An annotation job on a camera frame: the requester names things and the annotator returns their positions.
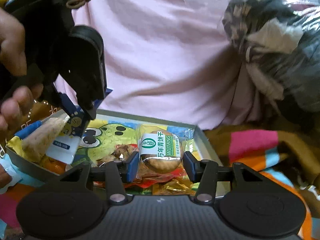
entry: carbon fiber surface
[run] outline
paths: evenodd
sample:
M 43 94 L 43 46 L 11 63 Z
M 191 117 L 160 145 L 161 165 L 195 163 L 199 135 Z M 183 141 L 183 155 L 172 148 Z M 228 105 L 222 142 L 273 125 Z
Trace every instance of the carbon fiber surface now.
M 25 240 L 36 240 L 27 236 Z M 93 230 L 73 240 L 256 240 L 225 225 L 213 208 L 188 196 L 135 196 L 127 205 L 111 207 Z M 299 240 L 288 236 L 283 240 Z

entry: green logo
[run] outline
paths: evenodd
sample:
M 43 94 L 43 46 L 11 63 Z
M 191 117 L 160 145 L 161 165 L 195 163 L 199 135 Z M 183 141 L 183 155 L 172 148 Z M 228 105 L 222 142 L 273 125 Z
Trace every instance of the green logo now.
M 150 149 L 156 146 L 156 141 L 151 138 L 146 138 L 142 141 L 141 146 L 143 148 Z

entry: cartoon frog illustration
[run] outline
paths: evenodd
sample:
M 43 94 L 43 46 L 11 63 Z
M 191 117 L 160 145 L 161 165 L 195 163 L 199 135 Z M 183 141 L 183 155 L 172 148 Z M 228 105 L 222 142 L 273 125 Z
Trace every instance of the cartoon frog illustration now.
M 116 145 L 136 143 L 136 131 L 123 124 L 111 123 L 99 128 L 88 127 L 81 139 L 73 166 L 83 161 L 95 164 L 96 160 L 112 154 Z

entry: transparent plastic wrap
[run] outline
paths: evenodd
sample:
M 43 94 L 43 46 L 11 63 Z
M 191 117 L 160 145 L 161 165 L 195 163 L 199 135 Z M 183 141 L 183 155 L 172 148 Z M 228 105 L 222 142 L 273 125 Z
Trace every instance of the transparent plastic wrap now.
M 192 189 L 193 183 L 188 176 L 178 177 L 166 183 L 156 183 L 152 187 L 153 195 L 191 195 L 196 191 Z
M 276 109 L 320 111 L 319 0 L 230 0 L 222 23 Z M 290 109 L 279 103 L 284 100 Z
M 175 134 L 156 126 L 140 125 L 137 136 L 140 163 L 135 182 L 138 186 L 149 187 L 185 176 L 181 160 L 185 150 L 189 149 L 190 129 Z

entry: plastic bag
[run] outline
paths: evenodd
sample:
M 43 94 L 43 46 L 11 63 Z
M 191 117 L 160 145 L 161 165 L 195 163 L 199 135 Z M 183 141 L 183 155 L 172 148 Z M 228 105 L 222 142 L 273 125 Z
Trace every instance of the plastic bag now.
M 224 30 L 253 83 L 304 130 L 320 112 L 320 0 L 230 0 Z
M 7 160 L 0 159 L 0 194 L 7 192 L 8 187 L 16 185 L 21 177 Z
M 167 174 L 157 174 L 157 173 L 152 172 L 150 170 L 148 170 L 148 173 L 143 174 L 141 172 L 141 165 L 143 165 L 142 162 L 139 163 L 137 179 L 135 179 L 135 181 L 133 183 L 124 184 L 125 188 L 129 188 L 132 186 L 138 186 L 141 188 L 148 188 L 156 183 L 168 182 L 169 180 L 171 180 L 173 178 L 183 177 L 183 176 L 187 175 L 182 164 L 180 164 L 179 167 L 176 168 L 174 171 L 169 172 Z

